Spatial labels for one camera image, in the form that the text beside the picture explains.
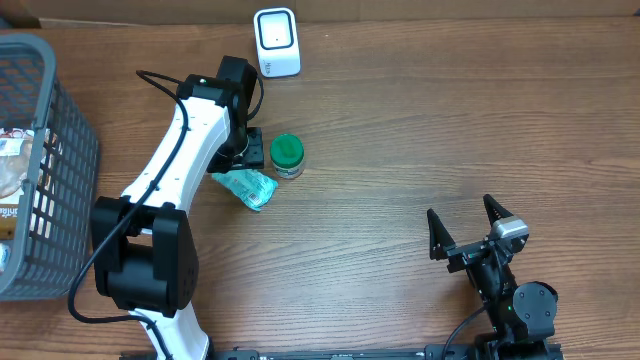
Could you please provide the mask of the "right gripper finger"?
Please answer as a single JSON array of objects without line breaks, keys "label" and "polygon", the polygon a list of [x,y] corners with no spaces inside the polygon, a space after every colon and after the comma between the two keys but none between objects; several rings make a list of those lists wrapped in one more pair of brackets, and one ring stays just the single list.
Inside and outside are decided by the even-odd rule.
[{"label": "right gripper finger", "polygon": [[485,211],[489,220],[489,224],[493,225],[496,221],[503,218],[512,217],[513,214],[504,208],[498,201],[496,201],[490,194],[483,196],[483,203]]},{"label": "right gripper finger", "polygon": [[434,209],[427,211],[427,221],[429,226],[430,259],[447,259],[449,257],[448,252],[456,248],[455,241]]}]

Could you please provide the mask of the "teal snack packet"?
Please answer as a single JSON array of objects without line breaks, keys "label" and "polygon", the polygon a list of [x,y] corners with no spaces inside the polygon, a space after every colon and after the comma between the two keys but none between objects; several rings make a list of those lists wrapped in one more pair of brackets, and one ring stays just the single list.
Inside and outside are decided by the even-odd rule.
[{"label": "teal snack packet", "polygon": [[253,169],[213,173],[211,177],[256,212],[261,211],[278,188],[274,179]]}]

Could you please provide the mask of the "green lid jar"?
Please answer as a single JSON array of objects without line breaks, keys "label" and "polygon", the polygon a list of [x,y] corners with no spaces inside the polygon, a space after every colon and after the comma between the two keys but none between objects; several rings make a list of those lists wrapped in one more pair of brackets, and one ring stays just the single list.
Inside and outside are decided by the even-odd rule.
[{"label": "green lid jar", "polygon": [[293,179],[304,171],[304,145],[293,134],[282,134],[273,140],[270,146],[270,158],[276,174],[282,178]]}]

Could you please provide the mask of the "brown white snack bag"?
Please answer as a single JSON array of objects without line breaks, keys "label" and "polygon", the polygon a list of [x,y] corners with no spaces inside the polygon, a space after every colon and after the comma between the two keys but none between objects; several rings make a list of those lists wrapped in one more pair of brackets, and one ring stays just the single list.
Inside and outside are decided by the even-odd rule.
[{"label": "brown white snack bag", "polygon": [[[18,219],[19,200],[24,195],[23,182],[27,179],[29,161],[34,144],[34,130],[21,128],[1,128],[1,241],[13,240]],[[41,164],[51,170],[54,165],[53,155],[46,148],[42,149]],[[55,192],[51,174],[40,169],[38,185],[45,191]],[[52,216],[55,202],[49,205],[49,197],[39,190],[34,194],[34,206],[47,215]],[[50,235],[51,224],[36,214],[31,215],[30,231],[40,235]]]}]

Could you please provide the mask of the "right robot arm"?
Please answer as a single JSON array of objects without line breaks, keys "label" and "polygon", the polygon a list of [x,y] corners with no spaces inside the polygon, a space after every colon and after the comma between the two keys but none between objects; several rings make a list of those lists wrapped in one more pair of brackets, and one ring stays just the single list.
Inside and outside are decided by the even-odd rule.
[{"label": "right robot arm", "polygon": [[[539,281],[519,285],[510,269],[515,254],[529,238],[528,225],[505,209],[491,195],[483,196],[490,231],[483,239],[459,246],[435,210],[427,211],[429,257],[446,260],[451,273],[464,271],[479,294],[482,306],[463,320],[442,345],[427,345],[427,359],[561,359],[559,344],[548,339],[555,334],[558,293]],[[458,334],[480,314],[492,326],[471,344],[456,345]]]}]

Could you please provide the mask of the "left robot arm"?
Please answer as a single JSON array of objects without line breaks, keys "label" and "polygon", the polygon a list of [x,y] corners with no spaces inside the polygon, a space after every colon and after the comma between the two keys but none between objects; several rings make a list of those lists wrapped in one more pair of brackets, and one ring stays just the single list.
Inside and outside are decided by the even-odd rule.
[{"label": "left robot arm", "polygon": [[192,304],[199,260],[188,213],[205,175],[263,168],[262,132],[248,124],[263,84],[246,59],[225,56],[215,76],[175,85],[171,125],[144,170],[119,197],[95,202],[86,267],[122,320],[143,326],[151,358],[210,359]]}]

